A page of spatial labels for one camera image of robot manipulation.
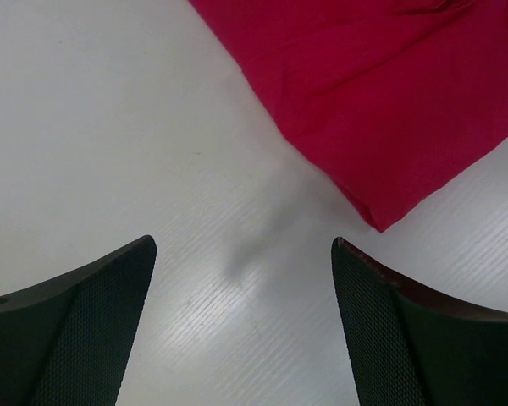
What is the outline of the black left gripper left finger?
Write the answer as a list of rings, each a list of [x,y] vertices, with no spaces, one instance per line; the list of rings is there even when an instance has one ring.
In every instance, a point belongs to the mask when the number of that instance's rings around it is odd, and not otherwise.
[[[0,296],[0,405],[114,405],[157,257],[143,236]]]

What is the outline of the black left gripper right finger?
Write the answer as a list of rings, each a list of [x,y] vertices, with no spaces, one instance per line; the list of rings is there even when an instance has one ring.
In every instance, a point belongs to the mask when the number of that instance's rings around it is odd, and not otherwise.
[[[508,405],[508,312],[443,294],[343,238],[331,264],[361,405]]]

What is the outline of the pink red t shirt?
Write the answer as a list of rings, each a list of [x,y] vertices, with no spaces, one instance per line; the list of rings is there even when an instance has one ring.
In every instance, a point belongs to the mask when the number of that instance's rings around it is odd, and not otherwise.
[[[384,231],[508,137],[508,1],[195,1],[285,139]]]

